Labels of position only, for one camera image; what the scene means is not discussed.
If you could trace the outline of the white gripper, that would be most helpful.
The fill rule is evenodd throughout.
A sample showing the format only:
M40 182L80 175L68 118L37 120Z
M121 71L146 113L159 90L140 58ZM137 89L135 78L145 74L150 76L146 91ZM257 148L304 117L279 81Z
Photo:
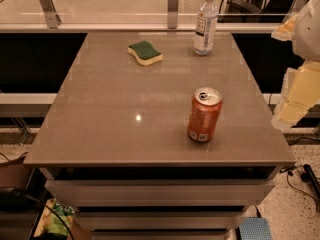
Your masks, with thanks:
M320 0L309 0L271 37L292 41L293 52L308 61L298 69L288 68L271 124L276 129L295 126L320 100Z

